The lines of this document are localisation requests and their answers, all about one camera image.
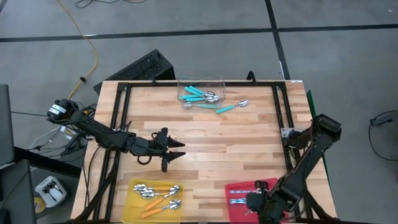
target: butcher block tabletop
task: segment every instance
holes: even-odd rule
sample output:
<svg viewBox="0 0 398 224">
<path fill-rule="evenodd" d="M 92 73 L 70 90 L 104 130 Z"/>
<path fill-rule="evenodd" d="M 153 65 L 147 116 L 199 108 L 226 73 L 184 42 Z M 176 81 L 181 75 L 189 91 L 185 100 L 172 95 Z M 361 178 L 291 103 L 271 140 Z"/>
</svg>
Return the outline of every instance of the butcher block tabletop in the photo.
<svg viewBox="0 0 398 224">
<path fill-rule="evenodd" d="M 103 82 L 98 100 L 95 120 L 107 126 L 111 121 L 117 85 L 117 81 Z M 308 128 L 312 117 L 303 83 L 286 81 L 286 87 L 295 127 Z M 124 92 L 116 124 L 120 124 Z M 151 139 L 151 133 L 168 127 L 172 138 L 186 144 L 170 150 L 186 154 L 172 161 L 167 173 L 160 170 L 160 158 L 154 157 L 150 164 L 142 166 L 137 157 L 122 154 L 111 222 L 121 221 L 128 184 L 134 178 L 183 184 L 182 222 L 228 222 L 226 184 L 284 175 L 286 167 L 271 87 L 227 86 L 223 105 L 233 105 L 243 99 L 249 100 L 250 104 L 216 114 L 214 110 L 183 109 L 177 100 L 177 87 L 132 87 L 126 120 L 127 123 L 132 121 L 129 131 Z M 282 92 L 279 92 L 279 101 L 285 126 L 288 126 Z M 97 143 L 91 141 L 85 155 L 86 171 L 96 149 Z M 104 153 L 105 150 L 100 149 L 91 165 L 90 198 L 98 189 Z M 309 175 L 307 184 L 317 202 L 335 217 L 322 160 Z M 85 179 L 81 173 L 71 218 L 83 211 L 85 195 Z M 107 199 L 108 192 L 102 200 L 100 218 L 104 217 Z"/>
</svg>

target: yellow tray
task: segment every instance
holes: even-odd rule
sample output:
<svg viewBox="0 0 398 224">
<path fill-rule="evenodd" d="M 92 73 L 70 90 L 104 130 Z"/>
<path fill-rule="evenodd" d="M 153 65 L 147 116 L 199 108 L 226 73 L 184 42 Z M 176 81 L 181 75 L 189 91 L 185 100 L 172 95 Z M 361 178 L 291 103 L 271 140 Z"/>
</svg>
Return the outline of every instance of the yellow tray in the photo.
<svg viewBox="0 0 398 224">
<path fill-rule="evenodd" d="M 145 184 L 148 187 L 173 187 L 174 185 L 179 185 L 181 187 L 180 191 L 177 195 L 169 196 L 157 204 L 154 208 L 150 209 L 154 210 L 156 208 L 162 208 L 169 204 L 171 200 L 181 200 L 181 206 L 179 209 L 171 210 L 165 209 L 155 215 L 151 215 L 147 218 L 141 218 L 141 215 L 146 212 L 144 207 L 149 205 L 150 203 L 156 201 L 161 196 L 155 196 L 152 199 L 143 199 L 139 195 L 133 191 L 133 188 L 137 184 Z M 163 181 L 155 181 L 155 180 L 144 180 L 144 179 L 131 179 L 129 183 L 129 190 L 127 192 L 126 203 L 124 204 L 123 214 L 122 214 L 122 222 L 128 224 L 136 224 L 136 223 L 180 223 L 181 216 L 182 216 L 182 206 L 184 205 L 183 199 L 183 191 L 184 187 L 182 184 L 179 183 L 172 183 L 172 182 L 163 182 Z"/>
</svg>

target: red tray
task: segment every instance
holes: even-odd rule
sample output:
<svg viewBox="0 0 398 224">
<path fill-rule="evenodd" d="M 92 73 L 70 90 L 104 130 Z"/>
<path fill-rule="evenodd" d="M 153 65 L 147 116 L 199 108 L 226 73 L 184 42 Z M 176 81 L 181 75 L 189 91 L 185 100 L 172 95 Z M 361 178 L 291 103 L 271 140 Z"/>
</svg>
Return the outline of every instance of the red tray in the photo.
<svg viewBox="0 0 398 224">
<path fill-rule="evenodd" d="M 269 189 L 273 189 L 278 179 L 270 178 L 262 181 L 268 183 Z M 237 204 L 237 203 L 232 205 L 229 204 L 230 199 L 239 199 L 246 197 L 246 194 L 230 194 L 229 193 L 230 190 L 256 190 L 254 188 L 254 181 L 225 185 L 225 196 L 226 196 L 226 204 L 228 205 L 229 221 L 231 223 L 259 223 L 257 214 L 249 213 L 245 216 L 245 214 L 249 210 L 246 207 L 246 204 Z"/>
</svg>

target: white cable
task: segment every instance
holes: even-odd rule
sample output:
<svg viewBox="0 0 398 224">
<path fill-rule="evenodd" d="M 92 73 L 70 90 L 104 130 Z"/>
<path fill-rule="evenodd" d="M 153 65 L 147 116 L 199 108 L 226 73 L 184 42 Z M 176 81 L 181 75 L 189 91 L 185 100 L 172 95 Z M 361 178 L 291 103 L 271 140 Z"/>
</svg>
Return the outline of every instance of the white cable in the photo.
<svg viewBox="0 0 398 224">
<path fill-rule="evenodd" d="M 53 130 L 51 130 L 51 131 L 49 131 L 49 132 L 43 134 L 42 136 L 38 137 L 38 138 L 30 145 L 29 149 L 32 149 L 32 147 L 36 144 L 36 142 L 37 142 L 39 139 L 41 139 L 42 137 L 45 137 L 46 135 L 48 135 L 48 134 L 50 134 L 51 132 L 56 131 L 56 130 L 58 130 L 58 129 L 60 129 L 60 128 L 61 128 L 61 127 L 57 127 L 57 128 L 55 128 L 55 129 L 53 129 Z"/>
</svg>

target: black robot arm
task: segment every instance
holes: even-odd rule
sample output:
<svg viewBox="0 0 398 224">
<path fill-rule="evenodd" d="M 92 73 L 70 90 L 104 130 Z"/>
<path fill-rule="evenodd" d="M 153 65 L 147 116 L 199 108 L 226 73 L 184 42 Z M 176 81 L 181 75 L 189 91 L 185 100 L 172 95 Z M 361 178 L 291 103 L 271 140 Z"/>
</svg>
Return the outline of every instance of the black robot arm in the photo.
<svg viewBox="0 0 398 224">
<path fill-rule="evenodd" d="M 308 175 L 340 135 L 340 123 L 324 114 L 314 117 L 310 128 L 289 134 L 285 147 L 307 150 L 294 169 L 281 177 L 272 190 L 247 194 L 248 209 L 259 215 L 259 223 L 279 223 L 283 219 L 283 211 L 291 212 L 298 206 L 307 191 Z"/>
<path fill-rule="evenodd" d="M 85 133 L 94 136 L 99 146 L 111 151 L 123 153 L 130 152 L 137 156 L 138 163 L 146 165 L 152 156 L 162 158 L 162 171 L 167 172 L 167 165 L 174 159 L 185 155 L 185 152 L 170 152 L 170 147 L 182 147 L 183 143 L 173 140 L 167 136 L 168 129 L 162 128 L 157 133 L 152 133 L 152 140 L 137 137 L 135 133 L 125 132 L 126 127 L 119 131 L 97 122 L 78 109 L 77 103 L 70 100 L 56 100 L 47 112 L 47 120 L 54 124 L 64 126 L 75 126 Z M 140 161 L 140 157 L 146 156 L 148 160 Z"/>
</svg>

